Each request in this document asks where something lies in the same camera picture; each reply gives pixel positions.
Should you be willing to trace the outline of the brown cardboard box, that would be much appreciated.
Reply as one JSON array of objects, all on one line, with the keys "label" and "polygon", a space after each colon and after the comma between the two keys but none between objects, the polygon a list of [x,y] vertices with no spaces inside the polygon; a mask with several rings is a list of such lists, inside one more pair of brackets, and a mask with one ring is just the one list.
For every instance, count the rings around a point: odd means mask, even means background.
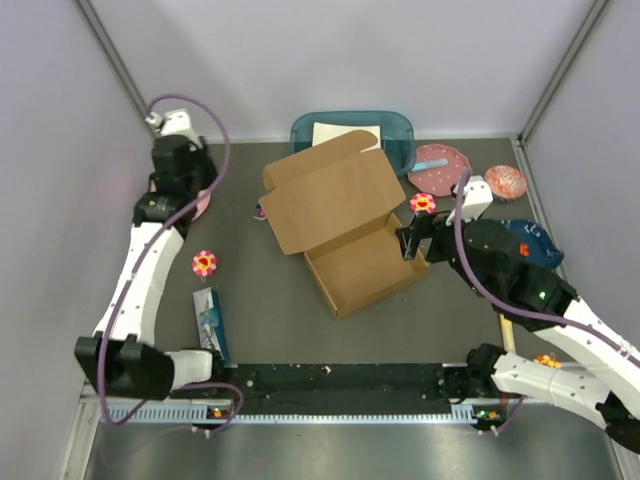
[{"label": "brown cardboard box", "polygon": [[394,210],[406,194],[376,137],[354,130],[266,165],[259,203],[285,255],[300,254],[338,319],[421,279]]}]

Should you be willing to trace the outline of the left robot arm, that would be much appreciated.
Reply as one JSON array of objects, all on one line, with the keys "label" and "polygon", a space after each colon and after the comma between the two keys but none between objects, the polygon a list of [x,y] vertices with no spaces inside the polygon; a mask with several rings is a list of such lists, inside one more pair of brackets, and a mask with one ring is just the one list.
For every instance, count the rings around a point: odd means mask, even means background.
[{"label": "left robot arm", "polygon": [[157,313],[173,262],[196,210],[192,202],[217,177],[201,137],[162,134],[152,145],[149,188],[133,207],[127,257],[102,319],[81,336],[74,355],[99,395],[163,400],[189,384],[205,396],[226,387],[219,353],[163,352],[155,346]]}]

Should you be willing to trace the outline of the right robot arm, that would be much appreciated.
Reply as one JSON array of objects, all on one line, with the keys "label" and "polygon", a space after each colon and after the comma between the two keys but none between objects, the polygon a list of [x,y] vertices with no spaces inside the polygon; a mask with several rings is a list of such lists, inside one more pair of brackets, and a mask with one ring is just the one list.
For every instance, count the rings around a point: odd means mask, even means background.
[{"label": "right robot arm", "polygon": [[413,259],[421,241],[427,258],[447,262],[492,308],[560,348],[583,374],[548,368],[482,345],[468,360],[476,394],[496,389],[542,400],[589,420],[622,447],[639,450],[639,350],[589,307],[556,273],[526,260],[518,236],[494,219],[446,221],[422,212],[396,229],[401,255]]}]

